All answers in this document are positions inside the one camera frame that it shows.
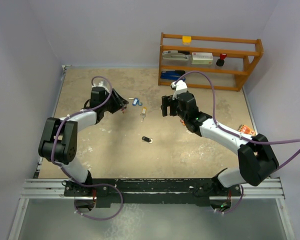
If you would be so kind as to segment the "blue tag key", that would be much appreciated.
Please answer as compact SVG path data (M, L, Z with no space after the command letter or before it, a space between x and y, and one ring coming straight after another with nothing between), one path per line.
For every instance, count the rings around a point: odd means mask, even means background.
M129 100L132 100L131 104L133 106L137 106L139 104L139 99L137 97L129 98Z

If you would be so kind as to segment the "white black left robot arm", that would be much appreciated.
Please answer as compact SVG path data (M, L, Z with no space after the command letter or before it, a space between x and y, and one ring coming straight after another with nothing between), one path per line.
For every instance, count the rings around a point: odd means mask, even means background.
M106 112L111 114L124 111L128 100L120 96L115 89L94 86L91 89L83 109L63 118L49 117L44 125L38 146L40 157L58 166L81 196L93 191L91 173L77 159L78 133L98 124Z

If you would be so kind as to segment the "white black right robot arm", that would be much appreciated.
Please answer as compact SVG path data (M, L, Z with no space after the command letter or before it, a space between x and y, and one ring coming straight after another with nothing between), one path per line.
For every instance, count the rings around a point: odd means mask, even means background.
M193 94L164 95L160 108L163 117L179 116L191 133L215 141L238 157L238 168L226 168L214 176L212 190L216 195L223 196L239 184L256 187L279 168L271 146L261 144L268 143L264 135L243 134L215 122L211 115L199 111Z

